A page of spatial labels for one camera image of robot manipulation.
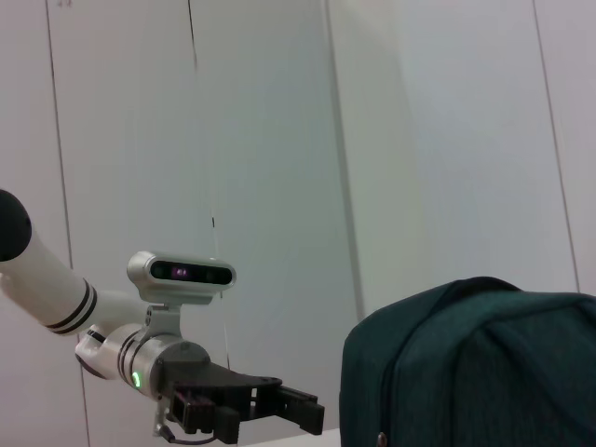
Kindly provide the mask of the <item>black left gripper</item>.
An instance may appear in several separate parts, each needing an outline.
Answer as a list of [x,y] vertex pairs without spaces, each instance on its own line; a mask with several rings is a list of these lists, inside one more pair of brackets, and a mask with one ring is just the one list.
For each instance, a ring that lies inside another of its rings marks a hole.
[[277,414],[308,434],[322,434],[325,408],[318,398],[281,385],[277,378],[220,366],[190,342],[157,357],[157,391],[167,402],[166,418],[186,434],[208,434],[224,444],[237,444],[240,416],[252,420]]

